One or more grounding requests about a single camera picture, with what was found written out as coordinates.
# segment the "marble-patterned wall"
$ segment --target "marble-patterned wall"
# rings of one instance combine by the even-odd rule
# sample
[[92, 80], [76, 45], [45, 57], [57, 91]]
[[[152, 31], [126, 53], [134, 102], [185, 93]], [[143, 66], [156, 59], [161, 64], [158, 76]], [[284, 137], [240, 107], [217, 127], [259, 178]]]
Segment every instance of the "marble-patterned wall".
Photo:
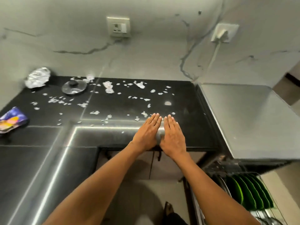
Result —
[[[299, 7], [299, 0], [0, 0], [0, 93], [14, 96], [40, 66], [58, 75], [272, 86], [300, 59]], [[130, 39], [108, 36], [105, 18], [115, 14], [130, 17]], [[218, 22], [240, 29], [207, 72]]]

